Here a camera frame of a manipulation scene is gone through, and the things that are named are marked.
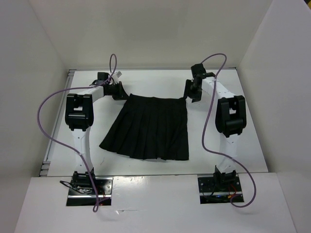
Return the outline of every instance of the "white table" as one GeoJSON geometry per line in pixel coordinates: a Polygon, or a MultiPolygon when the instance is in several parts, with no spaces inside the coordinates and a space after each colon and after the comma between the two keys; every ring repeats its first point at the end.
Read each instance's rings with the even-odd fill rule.
{"type": "MultiPolygon", "coordinates": [[[[59,180],[32,178],[15,233],[294,233],[275,173],[253,174],[257,198],[247,208],[200,204],[196,175],[115,177],[111,206],[66,207],[68,189],[59,180]]],[[[240,174],[245,201],[253,195],[240,174]]]]}
{"type": "MultiPolygon", "coordinates": [[[[71,87],[88,86],[97,79],[98,71],[76,71],[71,87]]],[[[190,70],[123,70],[120,78],[125,91],[147,97],[180,98],[183,96],[186,79],[191,79],[190,70]]],[[[219,75],[221,83],[231,92],[243,95],[243,90],[236,70],[223,70],[219,75]]],[[[105,151],[99,144],[106,136],[112,123],[124,105],[124,101],[115,101],[111,96],[94,103],[94,124],[90,132],[90,152],[97,176],[116,175],[167,175],[167,174],[206,174],[213,173],[218,155],[207,153],[201,145],[203,125],[207,116],[211,96],[203,92],[200,102],[191,103],[187,99],[188,139],[190,159],[188,161],[143,161],[105,151]]],[[[212,150],[219,150],[219,133],[215,127],[217,101],[214,103],[210,122],[207,126],[206,145],[212,150]]],[[[246,107],[247,126],[241,134],[238,145],[238,160],[250,172],[267,172],[267,166],[260,148],[255,127],[246,107]]],[[[54,137],[73,146],[73,139],[65,124],[64,111],[56,124],[54,137]]],[[[51,162],[48,176],[72,176],[75,169],[74,152],[52,143],[48,153],[51,162]]]]}

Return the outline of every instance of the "pleated skirt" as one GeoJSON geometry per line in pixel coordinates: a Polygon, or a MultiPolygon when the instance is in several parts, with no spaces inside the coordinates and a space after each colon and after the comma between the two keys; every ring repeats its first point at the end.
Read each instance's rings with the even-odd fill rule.
{"type": "Polygon", "coordinates": [[[100,147],[136,159],[188,160],[186,100],[131,94],[100,147]]]}

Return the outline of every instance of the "black skirt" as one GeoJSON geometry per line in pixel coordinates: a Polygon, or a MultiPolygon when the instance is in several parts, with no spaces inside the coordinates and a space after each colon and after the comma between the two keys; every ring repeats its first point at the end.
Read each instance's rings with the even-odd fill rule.
{"type": "Polygon", "coordinates": [[[131,94],[100,147],[136,159],[188,160],[186,100],[131,94]]]}

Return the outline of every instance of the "purple cord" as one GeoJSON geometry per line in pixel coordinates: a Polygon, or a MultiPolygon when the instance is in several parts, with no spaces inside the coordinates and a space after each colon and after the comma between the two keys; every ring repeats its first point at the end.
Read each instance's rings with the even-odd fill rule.
{"type": "Polygon", "coordinates": [[[215,82],[214,82],[214,90],[213,90],[213,95],[212,95],[212,100],[211,100],[211,104],[209,106],[209,110],[208,110],[208,114],[207,114],[207,118],[206,118],[206,121],[205,121],[205,124],[204,124],[204,128],[203,128],[203,133],[202,133],[202,146],[203,148],[207,151],[207,152],[210,152],[210,153],[213,153],[213,154],[218,154],[218,155],[222,155],[228,159],[231,159],[233,162],[237,163],[238,165],[240,165],[245,171],[246,173],[249,175],[249,178],[251,178],[252,180],[252,183],[254,185],[254,195],[252,197],[252,199],[245,205],[236,205],[234,204],[232,201],[233,199],[236,197],[236,196],[240,196],[240,194],[237,194],[237,195],[234,195],[230,198],[230,203],[237,207],[237,208],[244,208],[244,207],[247,207],[249,206],[255,199],[256,197],[256,193],[257,193],[257,188],[256,188],[256,184],[255,184],[255,181],[254,181],[254,178],[252,176],[252,174],[248,171],[248,169],[243,165],[241,164],[239,161],[235,160],[234,158],[232,158],[231,156],[227,155],[227,154],[224,154],[224,153],[220,153],[220,152],[217,152],[217,151],[212,151],[212,150],[209,150],[208,148],[206,148],[205,144],[204,144],[204,138],[205,138],[205,132],[206,132],[206,128],[207,128],[207,123],[208,123],[208,120],[209,120],[209,117],[210,117],[210,114],[212,112],[212,108],[213,108],[213,103],[214,103],[214,99],[215,99],[215,94],[216,94],[216,79],[217,79],[217,76],[218,74],[220,73],[220,71],[224,68],[225,66],[225,63],[227,62],[227,56],[224,54],[224,53],[216,53],[216,54],[213,54],[209,57],[207,57],[206,59],[204,59],[201,63],[205,62],[207,59],[213,57],[213,56],[217,56],[217,55],[222,55],[223,57],[225,57],[225,60],[223,62],[223,64],[221,65],[221,67],[219,68],[219,70],[217,71],[216,75],[215,75],[215,82]]]}
{"type": "Polygon", "coordinates": [[[115,71],[116,71],[116,69],[117,69],[117,62],[118,62],[118,61],[117,61],[117,56],[116,56],[114,53],[111,54],[110,60],[109,60],[109,69],[110,69],[110,72],[111,72],[111,59],[112,59],[113,56],[115,57],[115,67],[114,67],[114,69],[113,69],[113,72],[109,75],[109,78],[108,78],[107,80],[105,80],[102,84],[97,85],[97,86],[72,87],[72,88],[66,88],[66,89],[63,89],[63,90],[56,91],[56,92],[50,94],[49,96],[47,96],[47,97],[42,101],[42,103],[39,105],[38,112],[37,112],[37,123],[38,123],[38,126],[39,126],[40,130],[43,132],[43,134],[44,134],[47,138],[49,138],[50,140],[52,140],[52,141],[54,141],[54,142],[56,142],[56,143],[58,143],[58,144],[60,144],[60,145],[62,145],[62,146],[64,146],[64,147],[67,147],[67,148],[73,150],[74,152],[76,152],[76,153],[80,156],[80,158],[82,159],[84,165],[86,166],[86,170],[87,170],[88,176],[89,176],[89,178],[90,178],[90,180],[91,180],[91,183],[92,183],[92,186],[93,186],[93,189],[94,189],[94,192],[95,192],[95,196],[96,196],[96,203],[95,203],[95,205],[94,205],[94,207],[93,207],[93,212],[97,212],[97,211],[98,211],[100,202],[104,201],[105,198],[102,199],[102,200],[99,200],[98,192],[97,192],[95,183],[94,183],[94,181],[93,181],[91,172],[90,172],[90,170],[89,170],[89,168],[88,168],[88,166],[87,166],[87,164],[86,164],[85,159],[83,158],[82,154],[81,154],[76,148],[74,148],[74,147],[72,147],[72,146],[70,146],[70,145],[67,145],[67,144],[65,144],[65,143],[63,143],[63,142],[60,142],[60,141],[54,139],[53,137],[51,137],[50,135],[48,135],[48,134],[44,131],[44,129],[42,128],[41,122],[40,122],[40,111],[41,111],[41,108],[42,108],[42,106],[44,105],[44,103],[45,103],[49,98],[51,98],[52,96],[54,96],[54,95],[56,95],[56,94],[58,94],[58,93],[61,93],[61,92],[64,92],[64,91],[70,91],[70,90],[77,90],[77,89],[90,89],[90,88],[95,88],[95,87],[104,85],[104,84],[107,83],[107,82],[110,82],[110,79],[112,78],[113,74],[115,73],[115,71]]]}

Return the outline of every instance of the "purple cable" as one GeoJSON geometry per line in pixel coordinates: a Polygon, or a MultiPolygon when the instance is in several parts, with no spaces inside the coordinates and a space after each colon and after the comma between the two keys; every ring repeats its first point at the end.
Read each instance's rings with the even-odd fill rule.
{"type": "Polygon", "coordinates": [[[41,122],[40,122],[40,111],[41,111],[41,108],[42,108],[42,106],[44,105],[44,103],[45,103],[49,98],[51,98],[52,96],[54,96],[54,95],[56,95],[56,94],[58,94],[58,93],[61,93],[61,92],[64,92],[64,91],[70,91],[70,90],[90,89],[90,88],[95,88],[95,87],[104,85],[105,83],[108,83],[108,82],[110,81],[110,79],[112,78],[113,74],[115,73],[116,69],[117,69],[117,62],[118,62],[118,61],[117,61],[117,56],[116,56],[114,53],[111,54],[111,56],[110,56],[109,69],[110,69],[110,72],[111,72],[111,59],[112,59],[113,56],[115,57],[115,67],[114,67],[114,69],[113,69],[113,72],[109,75],[109,78],[108,78],[107,80],[105,80],[102,84],[97,85],[97,86],[84,86],[84,87],[66,88],[66,89],[63,89],[63,90],[56,91],[56,92],[50,94],[49,96],[47,96],[47,97],[42,101],[42,103],[39,105],[38,112],[37,112],[37,123],[38,123],[38,126],[39,126],[40,130],[43,132],[43,134],[44,134],[47,138],[49,138],[50,140],[52,140],[52,141],[54,141],[54,142],[56,142],[56,143],[58,143],[58,144],[60,144],[60,145],[62,145],[62,146],[64,146],[64,147],[67,147],[67,148],[73,150],[74,152],[76,152],[76,153],[80,156],[80,158],[82,159],[84,165],[86,166],[86,170],[87,170],[88,176],[90,177],[90,180],[91,180],[91,183],[92,183],[94,192],[95,192],[95,196],[96,196],[96,203],[95,203],[95,205],[94,205],[94,207],[93,207],[93,212],[97,212],[97,211],[98,211],[98,208],[99,208],[99,204],[100,204],[102,201],[104,201],[104,200],[106,200],[106,199],[108,199],[108,198],[104,198],[104,199],[102,199],[102,200],[99,200],[98,192],[97,192],[95,183],[94,183],[94,181],[93,181],[91,172],[90,172],[89,167],[87,166],[86,161],[85,161],[85,159],[83,158],[82,154],[81,154],[76,148],[74,148],[74,147],[72,147],[72,146],[70,146],[70,145],[67,145],[67,144],[65,144],[65,143],[63,143],[63,142],[60,142],[60,141],[54,139],[53,137],[51,137],[50,135],[48,135],[48,134],[44,131],[44,129],[42,128],[41,122]]]}
{"type": "Polygon", "coordinates": [[[219,68],[219,70],[217,71],[216,75],[215,75],[215,82],[214,82],[214,90],[213,90],[213,95],[212,95],[212,100],[211,100],[211,104],[209,106],[209,110],[208,110],[208,114],[207,114],[207,118],[206,118],[206,121],[205,121],[205,124],[204,124],[204,128],[203,128],[203,133],[202,133],[202,146],[203,148],[207,151],[207,152],[210,152],[210,153],[213,153],[213,154],[218,154],[218,155],[222,155],[228,159],[231,159],[233,162],[237,163],[238,165],[240,165],[245,171],[246,173],[249,175],[249,177],[251,178],[252,180],[252,183],[254,185],[254,195],[252,197],[252,199],[245,205],[236,205],[234,204],[232,201],[233,199],[236,197],[236,196],[240,196],[240,194],[237,194],[237,195],[234,195],[230,198],[230,203],[237,207],[237,208],[244,208],[244,207],[247,207],[249,206],[255,199],[256,197],[256,193],[257,193],[257,188],[256,188],[256,184],[255,184],[255,181],[254,181],[254,178],[252,176],[252,174],[248,171],[248,169],[243,165],[241,164],[239,161],[235,160],[234,158],[232,158],[231,156],[227,155],[227,154],[224,154],[224,153],[220,153],[220,152],[217,152],[217,151],[212,151],[212,150],[209,150],[208,148],[206,148],[205,144],[204,144],[204,138],[205,138],[205,132],[206,132],[206,128],[207,128],[207,123],[208,123],[208,120],[209,120],[209,117],[210,117],[210,114],[212,112],[212,108],[213,108],[213,103],[214,103],[214,99],[215,99],[215,94],[216,94],[216,79],[217,79],[217,76],[218,74],[220,73],[220,71],[224,68],[225,66],[225,63],[227,62],[227,56],[224,54],[224,53],[216,53],[216,54],[213,54],[209,57],[207,57],[206,59],[204,59],[201,63],[205,62],[207,59],[213,57],[213,56],[217,56],[217,55],[221,55],[225,58],[223,64],[221,65],[221,67],[219,68]]]}

